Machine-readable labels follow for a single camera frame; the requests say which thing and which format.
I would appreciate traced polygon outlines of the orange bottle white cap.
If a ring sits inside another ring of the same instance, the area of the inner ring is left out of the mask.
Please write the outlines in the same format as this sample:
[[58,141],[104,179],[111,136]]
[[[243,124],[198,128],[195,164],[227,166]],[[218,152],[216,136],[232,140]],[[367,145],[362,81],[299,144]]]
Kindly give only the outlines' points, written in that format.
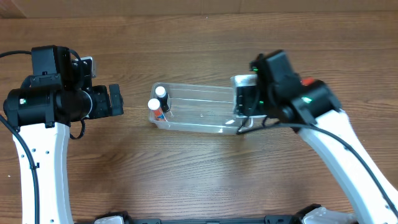
[[157,98],[151,98],[148,103],[148,108],[154,114],[154,117],[157,121],[166,121],[164,112],[162,111],[160,101]]

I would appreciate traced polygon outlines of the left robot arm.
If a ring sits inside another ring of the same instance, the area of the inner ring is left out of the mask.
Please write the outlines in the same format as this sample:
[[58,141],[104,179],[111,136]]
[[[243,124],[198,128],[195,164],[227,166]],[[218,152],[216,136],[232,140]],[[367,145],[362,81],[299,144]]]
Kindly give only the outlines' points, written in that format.
[[9,92],[1,122],[12,133],[19,156],[23,223],[73,223],[67,151],[78,136],[70,126],[119,116],[119,85],[94,86],[95,61],[68,47],[48,45],[28,51],[32,74]]

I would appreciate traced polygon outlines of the red medicine box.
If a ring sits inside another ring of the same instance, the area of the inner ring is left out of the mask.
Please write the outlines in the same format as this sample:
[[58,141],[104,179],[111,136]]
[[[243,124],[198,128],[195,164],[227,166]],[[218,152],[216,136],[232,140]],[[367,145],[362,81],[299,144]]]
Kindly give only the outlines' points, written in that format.
[[301,80],[301,84],[303,86],[309,86],[312,83],[314,83],[315,81],[316,81],[316,79],[314,79],[314,78],[304,78],[304,79]]

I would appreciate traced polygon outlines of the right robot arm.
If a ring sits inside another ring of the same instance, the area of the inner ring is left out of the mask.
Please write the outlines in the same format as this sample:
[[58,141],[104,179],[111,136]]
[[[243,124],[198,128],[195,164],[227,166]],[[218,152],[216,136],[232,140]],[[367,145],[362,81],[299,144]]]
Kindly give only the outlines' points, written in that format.
[[352,213],[310,205],[294,215],[266,217],[266,223],[396,223],[397,189],[385,178],[358,139],[349,116],[328,85],[296,73],[287,54],[259,54],[249,75],[236,75],[235,110],[243,122],[237,134],[255,131],[253,118],[290,128],[320,156],[352,205]]

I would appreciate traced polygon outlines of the clear plastic container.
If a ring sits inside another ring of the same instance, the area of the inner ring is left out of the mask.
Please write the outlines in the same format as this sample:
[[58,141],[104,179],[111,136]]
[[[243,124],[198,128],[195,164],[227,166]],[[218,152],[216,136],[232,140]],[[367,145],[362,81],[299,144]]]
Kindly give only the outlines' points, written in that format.
[[157,120],[153,112],[149,113],[149,121],[159,129],[236,134],[245,119],[234,113],[231,87],[158,82],[152,86],[151,98],[156,97],[155,89],[159,86],[168,93],[170,108],[164,113],[164,121]]

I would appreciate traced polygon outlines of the dark bottle white cap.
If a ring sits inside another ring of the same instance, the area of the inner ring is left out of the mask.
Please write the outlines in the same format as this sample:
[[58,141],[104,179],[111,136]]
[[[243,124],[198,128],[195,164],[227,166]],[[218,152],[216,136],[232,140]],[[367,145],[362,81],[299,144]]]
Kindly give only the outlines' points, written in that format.
[[155,94],[160,102],[162,111],[164,113],[170,111],[169,94],[167,93],[167,90],[163,86],[157,86]]

